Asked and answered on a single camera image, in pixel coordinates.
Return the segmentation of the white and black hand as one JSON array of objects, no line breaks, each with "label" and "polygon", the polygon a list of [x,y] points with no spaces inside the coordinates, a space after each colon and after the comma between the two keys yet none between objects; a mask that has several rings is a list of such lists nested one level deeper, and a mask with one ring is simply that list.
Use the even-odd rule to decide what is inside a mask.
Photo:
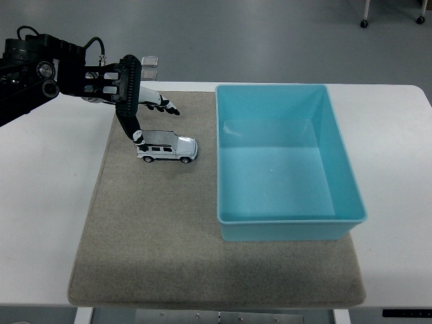
[{"label": "white and black hand", "polygon": [[143,104],[150,110],[156,109],[174,115],[179,115],[180,112],[159,92],[140,86],[142,66],[135,56],[126,55],[119,64],[121,100],[115,104],[115,114],[126,136],[135,144],[138,151],[145,152],[148,145],[136,117],[138,105]]}]

